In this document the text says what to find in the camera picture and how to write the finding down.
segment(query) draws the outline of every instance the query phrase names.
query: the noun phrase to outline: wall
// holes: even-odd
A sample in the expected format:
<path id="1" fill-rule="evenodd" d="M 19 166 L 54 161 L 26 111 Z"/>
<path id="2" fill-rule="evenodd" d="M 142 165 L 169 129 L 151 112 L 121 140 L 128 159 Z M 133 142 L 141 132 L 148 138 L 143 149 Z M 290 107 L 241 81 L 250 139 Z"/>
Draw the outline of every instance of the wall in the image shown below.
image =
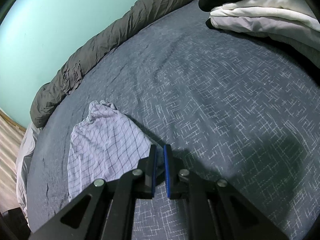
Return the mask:
<path id="1" fill-rule="evenodd" d="M 135 1 L 17 0 L 0 26 L 0 107 L 26 127 L 38 89 Z"/>

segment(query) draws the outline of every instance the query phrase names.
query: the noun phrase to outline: wooden baseboard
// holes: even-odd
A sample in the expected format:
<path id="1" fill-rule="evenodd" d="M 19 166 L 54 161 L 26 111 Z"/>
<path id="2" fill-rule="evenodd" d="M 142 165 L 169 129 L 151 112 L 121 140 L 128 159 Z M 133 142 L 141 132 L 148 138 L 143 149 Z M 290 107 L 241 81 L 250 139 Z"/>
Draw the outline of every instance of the wooden baseboard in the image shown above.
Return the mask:
<path id="1" fill-rule="evenodd" d="M 26 132 L 26 129 L 19 125 L 18 123 L 16 123 L 15 121 L 13 121 L 12 119 L 10 119 L 10 117 L 8 117 L 5 113 L 3 113 L 1 110 L 0 110 L 0 116 L 5 120 L 7 121 L 8 123 L 12 124 L 13 126 L 17 126 L 21 131 L 23 132 Z"/>

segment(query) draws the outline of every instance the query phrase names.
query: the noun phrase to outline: gray bed sheet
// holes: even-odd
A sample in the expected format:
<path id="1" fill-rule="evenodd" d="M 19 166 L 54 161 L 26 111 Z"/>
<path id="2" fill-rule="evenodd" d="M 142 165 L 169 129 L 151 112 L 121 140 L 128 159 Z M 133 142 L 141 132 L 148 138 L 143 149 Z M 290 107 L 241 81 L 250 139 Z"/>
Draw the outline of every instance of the gray bed sheet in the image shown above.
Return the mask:
<path id="1" fill-rule="evenodd" d="M 289 55 L 208 29 L 194 1 L 111 51 L 40 133 L 27 184 L 32 231 L 68 203 L 70 134 L 93 100 L 113 102 L 201 177 L 229 180 L 290 239 L 320 212 L 320 91 Z M 132 239 L 188 239 L 185 204 L 138 200 Z"/>

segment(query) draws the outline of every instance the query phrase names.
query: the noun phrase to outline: checkered cloth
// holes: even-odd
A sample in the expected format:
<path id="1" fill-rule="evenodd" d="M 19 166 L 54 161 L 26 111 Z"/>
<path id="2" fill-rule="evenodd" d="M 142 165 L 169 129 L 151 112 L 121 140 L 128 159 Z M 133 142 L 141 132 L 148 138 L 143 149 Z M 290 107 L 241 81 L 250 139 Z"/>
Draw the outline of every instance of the checkered cloth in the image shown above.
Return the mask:
<path id="1" fill-rule="evenodd" d="M 68 156 L 69 201 L 95 179 L 119 179 L 149 156 L 154 143 L 114 104 L 93 101 L 86 119 L 72 130 Z M 163 149 L 157 146 L 158 166 Z"/>

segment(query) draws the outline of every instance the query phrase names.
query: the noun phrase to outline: screw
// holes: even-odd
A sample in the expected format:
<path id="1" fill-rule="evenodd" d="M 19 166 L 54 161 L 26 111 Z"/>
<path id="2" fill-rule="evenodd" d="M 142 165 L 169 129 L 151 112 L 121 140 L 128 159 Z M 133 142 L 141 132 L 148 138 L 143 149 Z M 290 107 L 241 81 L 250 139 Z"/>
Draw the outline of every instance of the screw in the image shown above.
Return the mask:
<path id="1" fill-rule="evenodd" d="M 179 174 L 181 175 L 181 176 L 188 176 L 189 174 L 190 174 L 190 171 L 189 170 L 187 170 L 187 169 L 181 169 L 180 171 L 179 171 Z"/>
<path id="2" fill-rule="evenodd" d="M 134 176 L 141 176 L 142 173 L 143 173 L 143 171 L 140 170 L 140 169 L 135 169 L 135 170 L 132 171 L 132 174 L 133 174 Z"/>
<path id="3" fill-rule="evenodd" d="M 227 182 L 225 179 L 219 179 L 219 180 L 217 181 L 217 185 L 218 185 L 219 187 L 226 187 L 226 186 L 228 185 L 228 182 Z"/>
<path id="4" fill-rule="evenodd" d="M 101 187 L 103 184 L 104 184 L 104 180 L 103 179 L 96 179 L 93 184 L 96 186 L 96 187 Z"/>

